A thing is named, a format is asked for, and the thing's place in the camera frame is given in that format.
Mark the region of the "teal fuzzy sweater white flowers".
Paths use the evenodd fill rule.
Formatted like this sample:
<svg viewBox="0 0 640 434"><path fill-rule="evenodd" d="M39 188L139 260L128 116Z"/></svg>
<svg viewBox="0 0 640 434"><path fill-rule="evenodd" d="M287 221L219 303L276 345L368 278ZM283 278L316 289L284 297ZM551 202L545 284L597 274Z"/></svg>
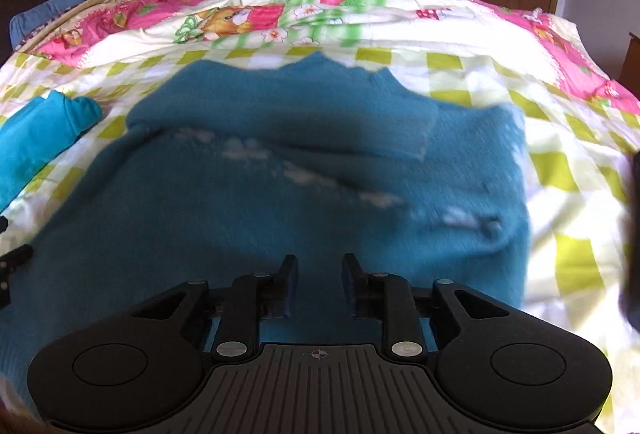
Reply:
<svg viewBox="0 0 640 434"><path fill-rule="evenodd" d="M524 117L416 94L320 53L277 70L183 68L128 114L32 241L1 313L1 373L26 394L44 345L175 285L299 266L269 342L372 342L341 260L512 306L529 254Z"/></svg>

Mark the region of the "bright turquoise folded garment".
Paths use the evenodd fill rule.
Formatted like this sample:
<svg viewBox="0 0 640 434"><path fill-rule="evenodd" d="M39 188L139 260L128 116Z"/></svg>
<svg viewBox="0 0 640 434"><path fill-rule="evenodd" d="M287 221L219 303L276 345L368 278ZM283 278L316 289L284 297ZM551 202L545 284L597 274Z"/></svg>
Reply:
<svg viewBox="0 0 640 434"><path fill-rule="evenodd" d="M35 97L1 125L1 209L41 169L73 146L102 120L102 108L91 98L69 98L51 91Z"/></svg>

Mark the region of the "blue pillow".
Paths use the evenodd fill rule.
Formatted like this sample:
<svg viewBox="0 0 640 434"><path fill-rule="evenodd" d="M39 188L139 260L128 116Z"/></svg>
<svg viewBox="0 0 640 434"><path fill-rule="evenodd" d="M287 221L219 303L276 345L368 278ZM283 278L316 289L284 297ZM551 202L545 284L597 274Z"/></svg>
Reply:
<svg viewBox="0 0 640 434"><path fill-rule="evenodd" d="M64 14L86 0L46 0L34 8L17 13L9 20L9 36L13 49L40 26Z"/></svg>

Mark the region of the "colourful checked cartoon bedspread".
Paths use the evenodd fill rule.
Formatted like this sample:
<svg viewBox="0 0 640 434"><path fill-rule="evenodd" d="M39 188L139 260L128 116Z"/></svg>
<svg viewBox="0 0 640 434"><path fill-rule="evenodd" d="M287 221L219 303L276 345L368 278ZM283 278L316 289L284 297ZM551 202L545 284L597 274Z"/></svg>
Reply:
<svg viewBox="0 0 640 434"><path fill-rule="evenodd" d="M279 68L323 52L387 68L409 89L526 117L533 250L525 306L604 350L614 371L599 425L639 428L639 336L620 312L631 259L631 159L639 105L588 56L576 26L478 0L87 0L1 63L1 114L53 91L90 97L104 119L6 209L11 250L61 205L130 109L201 59Z"/></svg>

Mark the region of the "wooden side cabinet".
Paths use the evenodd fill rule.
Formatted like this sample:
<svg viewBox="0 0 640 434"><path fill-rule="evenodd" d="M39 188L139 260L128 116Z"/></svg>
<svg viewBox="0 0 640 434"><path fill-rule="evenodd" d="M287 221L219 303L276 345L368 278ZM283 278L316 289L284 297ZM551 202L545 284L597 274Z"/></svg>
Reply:
<svg viewBox="0 0 640 434"><path fill-rule="evenodd" d="M634 97L640 96L640 38L629 33L630 41L618 82L626 87Z"/></svg>

